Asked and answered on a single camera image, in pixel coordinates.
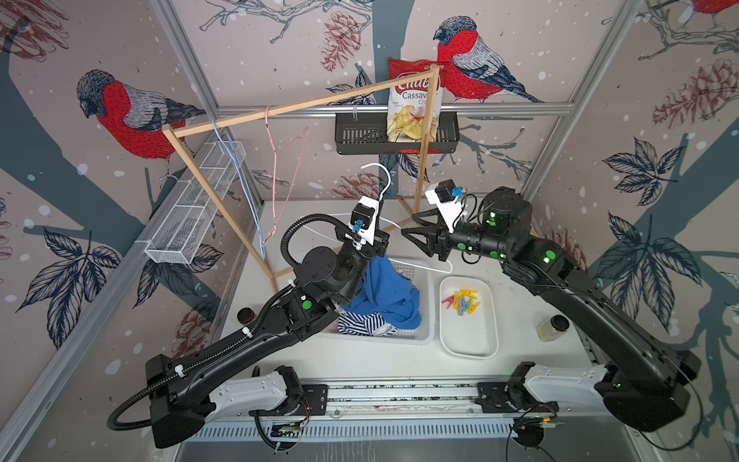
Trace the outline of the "white wire hanger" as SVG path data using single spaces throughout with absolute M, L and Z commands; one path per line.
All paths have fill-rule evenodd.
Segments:
M 379 167 L 379 169 L 381 169 L 381 171 L 384 171 L 385 172 L 385 176 L 387 177 L 386 186 L 385 187 L 380 187 L 381 190 L 380 190 L 380 192 L 377 195 L 378 196 L 378 198 L 377 198 L 378 204 L 381 205 L 382 204 L 382 200 L 384 199 L 384 194 L 387 192 L 388 188 L 390 188 L 390 186 L 392 185 L 392 175 L 391 175 L 390 171 L 385 166 L 383 166 L 381 163 L 377 163 L 377 162 L 375 162 L 375 163 L 367 163 L 366 165 L 363 165 L 362 167 L 360 167 L 360 169 L 368 169 L 369 167 Z M 399 198 L 398 201 L 401 203 L 401 206 L 406 209 L 406 212 L 409 215 L 411 215 L 410 206 L 408 206 L 408 207 L 406 206 L 407 204 L 404 202 L 404 199 L 403 198 Z M 379 211 L 379 209 L 377 209 L 377 210 L 378 210 L 378 212 L 376 214 L 376 218 L 375 219 L 380 219 L 381 221 L 385 221 L 385 223 L 390 223 L 391 227 L 394 227 L 394 228 L 396 228 L 398 230 L 401 229 L 400 224 L 395 223 L 394 221 L 390 221 L 389 219 L 383 219 L 383 217 L 381 217 L 381 212 Z M 332 240 L 333 239 L 333 238 L 328 238 L 327 236 L 323 236 L 323 234 L 319 234 L 319 235 L 321 235 L 323 238 L 328 239 L 328 240 Z M 422 270 L 422 271 L 431 271 L 431 273 L 442 273 L 442 275 L 451 275 L 451 273 L 453 272 L 453 264 L 452 264 L 452 262 L 448 262 L 448 269 L 445 269 L 444 270 L 444 269 L 435 269 L 435 268 L 427 267 L 427 266 L 424 266 L 424 265 L 411 264 L 409 262 L 401 261 L 401 260 L 390 258 L 390 257 L 388 257 L 388 258 L 389 258 L 389 260 L 392 263 L 397 263 L 397 264 L 400 264 L 400 265 L 407 265 L 409 267 L 412 267 L 412 268 L 418 269 L 418 270 Z

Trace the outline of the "yellow clothespin striped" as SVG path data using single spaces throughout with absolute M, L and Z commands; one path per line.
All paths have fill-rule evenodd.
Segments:
M 470 298 L 471 300 L 477 299 L 477 292 L 475 291 L 467 291 L 467 290 L 461 290 L 458 292 L 458 296 L 465 296 L 466 298 Z
M 465 306 L 465 296 L 460 293 L 456 293 L 453 299 L 453 309 L 455 311 L 459 311 L 460 309 L 463 309 L 464 306 Z

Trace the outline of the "blue white striped tank top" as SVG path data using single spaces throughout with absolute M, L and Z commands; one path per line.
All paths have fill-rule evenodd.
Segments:
M 338 319 L 337 330 L 340 334 L 363 337 L 394 336 L 398 329 L 387 323 L 379 313 L 361 315 L 342 313 Z

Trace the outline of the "pink wire hanger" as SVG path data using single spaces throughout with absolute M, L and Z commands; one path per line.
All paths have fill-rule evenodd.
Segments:
M 279 138 L 273 135 L 271 130 L 271 116 L 266 114 L 265 130 L 268 136 L 269 147 L 273 153 L 273 171 L 271 172 L 271 227 L 266 234 L 263 243 L 269 241 L 277 232 L 280 221 L 286 209 L 286 205 L 278 206 L 278 186 L 277 180 L 280 179 L 280 173 L 292 173 L 289 178 L 289 185 L 286 187 L 284 199 L 290 200 L 298 173 L 300 172 L 302 161 L 311 142 L 311 132 L 308 126 L 305 126 L 299 133 L 294 134 L 292 138 Z

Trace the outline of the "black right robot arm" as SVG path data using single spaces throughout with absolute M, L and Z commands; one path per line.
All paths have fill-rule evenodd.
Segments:
M 429 257 L 450 252 L 497 260 L 512 281 L 556 308 L 605 354 L 587 370 L 521 363 L 508 382 L 517 406 L 579 404 L 610 412 L 633 429 L 654 432 L 683 417 L 700 371 L 692 352 L 676 352 L 652 337 L 606 296 L 555 242 L 531 234 L 532 206 L 510 188 L 487 194 L 469 219 L 452 181 L 426 192 L 431 209 L 414 215 L 402 236 Z

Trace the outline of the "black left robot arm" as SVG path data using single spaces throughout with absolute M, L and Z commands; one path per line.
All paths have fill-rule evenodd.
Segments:
M 302 260 L 290 254 L 294 234 L 320 221 L 335 229 L 340 250 L 318 246 Z M 212 394 L 267 356 L 320 333 L 338 317 L 337 308 L 358 295 L 369 263 L 385 255 L 390 235 L 363 238 L 353 227 L 326 214 L 310 214 L 285 231 L 280 251 L 296 280 L 271 298 L 257 318 L 211 346 L 177 359 L 160 354 L 146 364 L 147 385 L 108 417 L 112 431 L 150 427 L 155 446 L 165 449 L 196 435 L 217 411 Z

